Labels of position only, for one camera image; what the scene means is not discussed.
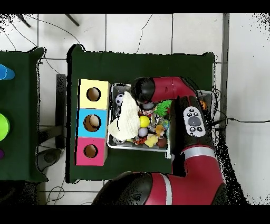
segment shape sorter box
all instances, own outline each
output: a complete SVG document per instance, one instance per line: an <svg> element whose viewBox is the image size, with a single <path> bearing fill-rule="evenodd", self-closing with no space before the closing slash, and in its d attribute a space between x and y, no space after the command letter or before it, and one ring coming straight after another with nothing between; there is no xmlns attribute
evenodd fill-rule
<svg viewBox="0 0 270 224"><path fill-rule="evenodd" d="M95 91L97 90L98 97L91 101L89 90L93 88ZM109 91L110 84L106 81L86 79L78 81L74 165L104 165L108 150ZM98 126L91 123L93 116L98 119ZM86 152L89 150L89 146L95 153Z"/></svg>

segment green cup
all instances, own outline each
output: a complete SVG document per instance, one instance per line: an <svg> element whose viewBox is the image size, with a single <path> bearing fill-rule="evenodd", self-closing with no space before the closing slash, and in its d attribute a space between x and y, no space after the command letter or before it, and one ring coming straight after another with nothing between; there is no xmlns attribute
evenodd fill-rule
<svg viewBox="0 0 270 224"><path fill-rule="evenodd" d="M10 129L10 124L8 119L0 114L0 141L2 141L8 134Z"/></svg>

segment green table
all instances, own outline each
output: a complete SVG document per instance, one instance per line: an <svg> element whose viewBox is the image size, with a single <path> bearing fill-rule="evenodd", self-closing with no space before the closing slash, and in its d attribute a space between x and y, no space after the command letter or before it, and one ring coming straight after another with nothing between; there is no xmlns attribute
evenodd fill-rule
<svg viewBox="0 0 270 224"><path fill-rule="evenodd" d="M85 52L75 44L67 54L66 180L109 180L122 172L171 172L171 161L162 152L108 149L104 166L74 166L75 121L78 79L131 83L136 77L189 77L199 89L211 90L212 53L204 55L124 54Z"/></svg>
<svg viewBox="0 0 270 224"><path fill-rule="evenodd" d="M37 62L44 49L30 52L0 51L0 64L15 72L13 80L0 81L0 113L10 124L10 133L0 142L5 157L0 160L0 180L46 181L36 167L38 147Z"/></svg>

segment red robot arm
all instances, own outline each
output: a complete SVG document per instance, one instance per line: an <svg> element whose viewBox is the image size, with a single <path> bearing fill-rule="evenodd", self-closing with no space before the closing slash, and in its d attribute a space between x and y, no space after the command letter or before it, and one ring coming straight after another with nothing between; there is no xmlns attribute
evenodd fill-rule
<svg viewBox="0 0 270 224"><path fill-rule="evenodd" d="M211 132L196 92L183 78L159 77L136 79L131 94L139 104L174 99L170 141L172 153L184 157L186 176L127 172L108 182L93 204L227 204Z"/></svg>

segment yellow ball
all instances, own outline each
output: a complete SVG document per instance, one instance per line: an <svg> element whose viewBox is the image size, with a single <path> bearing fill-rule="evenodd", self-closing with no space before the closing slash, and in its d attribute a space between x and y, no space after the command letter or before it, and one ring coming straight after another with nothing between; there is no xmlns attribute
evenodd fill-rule
<svg viewBox="0 0 270 224"><path fill-rule="evenodd" d="M141 127L147 127L150 124L150 120L147 116L140 116Z"/></svg>

